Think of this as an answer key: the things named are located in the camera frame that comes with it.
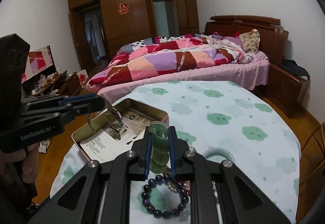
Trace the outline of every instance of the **pink bed sheet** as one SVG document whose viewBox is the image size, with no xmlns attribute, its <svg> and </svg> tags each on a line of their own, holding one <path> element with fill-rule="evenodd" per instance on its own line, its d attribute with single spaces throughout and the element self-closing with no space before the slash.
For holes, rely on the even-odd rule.
<svg viewBox="0 0 325 224">
<path fill-rule="evenodd" d="M 142 85 L 184 80 L 228 80 L 247 90 L 253 90 L 256 86 L 266 85 L 268 83 L 270 63 L 268 57 L 262 51 L 259 51 L 256 55 L 251 55 L 253 56 L 253 61 L 245 65 L 226 64 L 154 76 L 144 80 L 105 87 L 100 89 L 97 94 L 107 99 L 109 102 L 114 103 Z"/>
</svg>

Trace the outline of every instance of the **wooden headboard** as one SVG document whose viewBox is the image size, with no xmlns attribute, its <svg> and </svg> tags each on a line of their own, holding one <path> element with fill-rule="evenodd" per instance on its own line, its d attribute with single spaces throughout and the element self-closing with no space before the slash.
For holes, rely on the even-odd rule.
<svg viewBox="0 0 325 224">
<path fill-rule="evenodd" d="M 246 33 L 257 29 L 261 35 L 260 50 L 264 52 L 270 62 L 282 64 L 285 45 L 289 32 L 279 28 L 280 19 L 250 15 L 213 16 L 207 22 L 204 33 L 211 35 L 217 32 L 222 36 L 232 36 L 234 33 Z"/>
</svg>

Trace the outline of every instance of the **dark folded clothing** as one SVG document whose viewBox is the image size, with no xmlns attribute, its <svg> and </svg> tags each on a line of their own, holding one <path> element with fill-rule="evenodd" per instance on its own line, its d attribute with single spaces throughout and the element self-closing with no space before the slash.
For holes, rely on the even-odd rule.
<svg viewBox="0 0 325 224">
<path fill-rule="evenodd" d="M 296 75 L 302 79 L 306 79 L 306 80 L 310 79 L 310 75 L 307 72 L 307 70 L 304 69 L 303 67 L 298 66 L 296 61 L 294 60 L 285 59 L 282 64 L 282 68 L 284 68 L 291 74 Z"/>
</svg>

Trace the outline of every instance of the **beaded bracelet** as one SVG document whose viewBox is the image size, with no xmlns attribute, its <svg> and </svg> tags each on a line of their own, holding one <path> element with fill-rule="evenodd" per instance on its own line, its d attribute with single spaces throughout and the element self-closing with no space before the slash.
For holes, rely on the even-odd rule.
<svg viewBox="0 0 325 224">
<path fill-rule="evenodd" d="M 148 213 L 153 214 L 155 218 L 163 217 L 164 219 L 169 219 L 171 216 L 178 216 L 180 211 L 183 211 L 186 208 L 186 204 L 189 201 L 189 194 L 187 190 L 183 188 L 183 183 L 175 182 L 175 185 L 178 189 L 178 193 L 181 197 L 181 203 L 177 206 L 176 209 L 173 209 L 171 211 L 162 212 L 161 210 L 156 210 L 155 207 L 150 203 L 150 193 L 152 189 L 157 186 L 157 184 L 161 185 L 163 181 L 168 182 L 173 180 L 171 179 L 170 175 L 167 174 L 165 174 L 164 176 L 157 175 L 155 179 L 148 180 L 148 185 L 145 185 L 143 187 L 144 192 L 141 193 L 142 204 L 147 209 Z"/>
</svg>

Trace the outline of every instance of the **chinese character decoration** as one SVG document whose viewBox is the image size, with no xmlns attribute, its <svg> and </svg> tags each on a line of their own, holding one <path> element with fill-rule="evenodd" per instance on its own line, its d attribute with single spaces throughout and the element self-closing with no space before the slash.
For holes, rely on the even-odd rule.
<svg viewBox="0 0 325 224">
<path fill-rule="evenodd" d="M 129 5 L 120 3 L 119 10 L 117 11 L 119 14 L 128 14 L 130 12 Z"/>
</svg>

